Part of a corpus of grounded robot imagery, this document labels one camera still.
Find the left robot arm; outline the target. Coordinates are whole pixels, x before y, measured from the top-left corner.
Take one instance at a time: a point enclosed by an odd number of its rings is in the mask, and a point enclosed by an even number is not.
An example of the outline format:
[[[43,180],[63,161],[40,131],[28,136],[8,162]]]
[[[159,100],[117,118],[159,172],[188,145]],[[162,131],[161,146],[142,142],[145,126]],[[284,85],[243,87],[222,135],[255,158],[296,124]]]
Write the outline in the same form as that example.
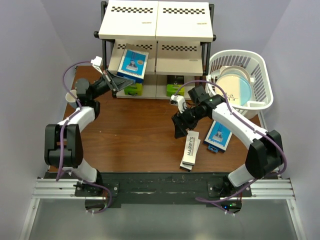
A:
[[[63,121],[45,127],[44,161],[57,168],[55,180],[64,174],[76,177],[80,187],[92,196],[110,191],[104,186],[101,173],[84,159],[81,132],[100,114],[97,98],[108,92],[120,92],[135,83],[133,79],[103,71],[94,83],[79,78],[75,83],[76,94],[72,94],[77,107]]]

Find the white Harry's razor box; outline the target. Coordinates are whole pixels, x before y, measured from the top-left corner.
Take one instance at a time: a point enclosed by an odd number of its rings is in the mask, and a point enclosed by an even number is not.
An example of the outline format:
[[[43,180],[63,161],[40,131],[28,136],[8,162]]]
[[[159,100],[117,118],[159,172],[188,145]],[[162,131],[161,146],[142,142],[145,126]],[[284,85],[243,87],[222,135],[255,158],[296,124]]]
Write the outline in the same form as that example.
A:
[[[183,157],[179,165],[181,169],[188,172],[192,170],[196,163],[200,143],[199,132],[190,130],[186,136]]]

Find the blue razor package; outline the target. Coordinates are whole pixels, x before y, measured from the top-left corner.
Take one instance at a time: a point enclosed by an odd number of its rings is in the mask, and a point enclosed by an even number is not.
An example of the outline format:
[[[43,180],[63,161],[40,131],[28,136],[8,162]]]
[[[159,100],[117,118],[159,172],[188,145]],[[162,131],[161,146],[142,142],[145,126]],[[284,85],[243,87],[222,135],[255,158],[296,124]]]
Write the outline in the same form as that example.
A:
[[[207,149],[209,151],[224,153],[227,150],[232,135],[232,132],[228,128],[214,120],[203,142],[208,145]]]

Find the blue booklet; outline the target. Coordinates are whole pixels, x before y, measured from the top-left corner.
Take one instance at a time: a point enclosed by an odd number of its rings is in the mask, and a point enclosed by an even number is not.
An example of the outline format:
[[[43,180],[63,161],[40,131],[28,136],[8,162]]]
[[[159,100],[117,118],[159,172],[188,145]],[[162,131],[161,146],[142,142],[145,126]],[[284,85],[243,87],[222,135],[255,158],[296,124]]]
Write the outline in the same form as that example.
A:
[[[120,58],[116,74],[134,80],[136,84],[144,82],[149,52],[141,47],[126,44]]]

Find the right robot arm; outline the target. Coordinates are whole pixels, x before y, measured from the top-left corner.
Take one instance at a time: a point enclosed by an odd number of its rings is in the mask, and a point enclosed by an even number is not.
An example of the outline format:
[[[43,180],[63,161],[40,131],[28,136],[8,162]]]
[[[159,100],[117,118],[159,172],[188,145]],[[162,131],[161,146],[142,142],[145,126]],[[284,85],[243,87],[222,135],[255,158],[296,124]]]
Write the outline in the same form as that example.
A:
[[[232,198],[249,187],[250,183],[271,175],[276,168],[286,167],[282,137],[278,131],[268,131],[252,123],[230,106],[226,96],[211,96],[201,85],[189,90],[188,95],[194,104],[191,107],[187,106],[182,95],[173,94],[170,97],[170,104],[178,108],[171,118],[174,137],[187,137],[184,160],[191,161],[195,158],[199,135],[194,129],[203,118],[222,124],[247,148],[245,163],[224,176],[218,185],[220,197]]]

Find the black green razor package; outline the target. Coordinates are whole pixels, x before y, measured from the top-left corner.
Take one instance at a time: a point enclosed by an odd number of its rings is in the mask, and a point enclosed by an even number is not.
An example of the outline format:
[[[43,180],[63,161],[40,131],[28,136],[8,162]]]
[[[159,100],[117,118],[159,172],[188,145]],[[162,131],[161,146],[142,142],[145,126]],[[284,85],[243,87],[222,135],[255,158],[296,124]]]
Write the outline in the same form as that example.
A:
[[[166,80],[166,96],[171,97],[184,82],[184,76],[182,75],[168,75]]]

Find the black green razor box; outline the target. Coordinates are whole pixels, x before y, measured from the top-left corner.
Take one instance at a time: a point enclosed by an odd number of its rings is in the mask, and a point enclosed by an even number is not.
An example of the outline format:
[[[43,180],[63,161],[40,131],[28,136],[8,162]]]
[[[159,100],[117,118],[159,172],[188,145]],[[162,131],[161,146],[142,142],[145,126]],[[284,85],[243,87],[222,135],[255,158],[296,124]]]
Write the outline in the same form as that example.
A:
[[[143,84],[135,83],[125,87],[124,94],[129,96],[141,96],[143,94]]]

